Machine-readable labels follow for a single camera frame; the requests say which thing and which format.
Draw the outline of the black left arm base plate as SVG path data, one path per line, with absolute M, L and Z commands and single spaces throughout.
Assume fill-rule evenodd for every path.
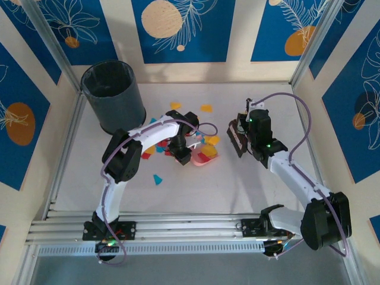
M 116 221 L 109 225 L 114 234 L 120 240 L 134 240 L 136 231 L 136 222 L 134 221 Z M 83 237 L 84 241 L 101 241 L 113 239 L 113 235 L 104 223 L 100 227 L 93 222 L 87 221 L 84 223 Z

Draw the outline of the black cartoon face brush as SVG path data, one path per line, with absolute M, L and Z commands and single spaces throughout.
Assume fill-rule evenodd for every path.
M 238 132 L 238 122 L 236 119 L 229 122 L 226 133 L 237 153 L 237 156 L 241 158 L 247 152 L 248 142 L 246 137 Z

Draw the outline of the black controller board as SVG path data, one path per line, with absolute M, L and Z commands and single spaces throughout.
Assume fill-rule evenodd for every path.
M 264 242 L 264 255 L 267 257 L 274 257 L 279 255 L 284 250 L 284 243 L 282 240 L 272 240 Z
M 99 242 L 95 245 L 94 251 L 96 254 L 115 254 L 119 252 L 119 245 L 115 240 Z

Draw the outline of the pink plastic dustpan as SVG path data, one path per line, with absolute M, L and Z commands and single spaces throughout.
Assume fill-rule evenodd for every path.
M 204 166 L 204 165 L 206 165 L 208 163 L 213 162 L 215 159 L 217 159 L 219 157 L 219 153 L 218 153 L 216 156 L 209 157 L 210 158 L 209 161 L 202 161 L 202 160 L 200 160 L 200 158 L 198 157 L 198 153 L 202 153 L 202 148 L 205 145 L 202 145 L 201 147 L 197 147 L 196 149 L 192 150 L 191 162 L 195 166 Z

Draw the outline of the black round trash bin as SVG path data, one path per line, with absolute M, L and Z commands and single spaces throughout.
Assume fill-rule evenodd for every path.
M 92 65 L 83 73 L 80 86 L 106 133 L 130 131 L 144 124 L 146 110 L 127 63 L 110 60 Z

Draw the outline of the aluminium frame post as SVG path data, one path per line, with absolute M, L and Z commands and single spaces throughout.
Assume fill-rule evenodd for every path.
M 328 5 L 321 15 L 320 21 L 317 24 L 315 31 L 305 48 L 303 55 L 300 57 L 299 63 L 289 80 L 292 88 L 295 88 L 299 83 L 303 73 L 308 69 L 311 60 L 314 58 L 318 48 L 320 47 L 326 33 L 331 27 L 335 16 L 338 14 L 344 0 L 329 0 Z
M 26 12 L 28 18 L 36 29 L 37 33 L 41 37 L 43 43 L 47 47 L 49 53 L 52 55 L 56 64 L 62 71 L 62 73 L 67 77 L 69 83 L 72 85 L 74 90 L 81 94 L 80 83 L 71 64 L 59 44 L 54 32 L 52 31 L 49 23 L 42 14 L 40 8 L 34 0 L 20 0 L 21 6 Z

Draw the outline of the aluminium mounting rail frame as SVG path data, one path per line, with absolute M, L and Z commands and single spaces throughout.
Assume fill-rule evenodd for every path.
M 292 237 L 243 237 L 241 220 L 258 219 L 260 214 L 136 214 L 124 213 L 118 221 L 136 222 L 134 242 L 220 241 L 220 240 L 287 240 Z M 28 230 L 26 244 L 59 244 L 84 241 L 84 223 L 92 222 L 87 213 L 54 212 L 46 220 L 33 221 Z

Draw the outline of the black left controller board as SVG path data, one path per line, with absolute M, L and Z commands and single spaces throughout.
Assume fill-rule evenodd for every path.
M 115 254 L 119 252 L 119 245 L 115 240 L 99 242 L 95 245 L 94 251 L 96 254 Z

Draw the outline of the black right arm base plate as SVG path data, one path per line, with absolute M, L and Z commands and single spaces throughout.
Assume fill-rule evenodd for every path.
M 260 218 L 242 219 L 240 223 L 242 234 L 245 238 L 289 238 L 293 236 L 292 233 L 283 229 L 276 229 L 269 221 L 262 220 Z

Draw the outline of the black right controller board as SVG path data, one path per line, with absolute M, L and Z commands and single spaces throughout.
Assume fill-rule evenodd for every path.
M 267 257 L 274 257 L 279 255 L 284 250 L 284 243 L 282 240 L 272 240 L 264 242 L 264 255 Z

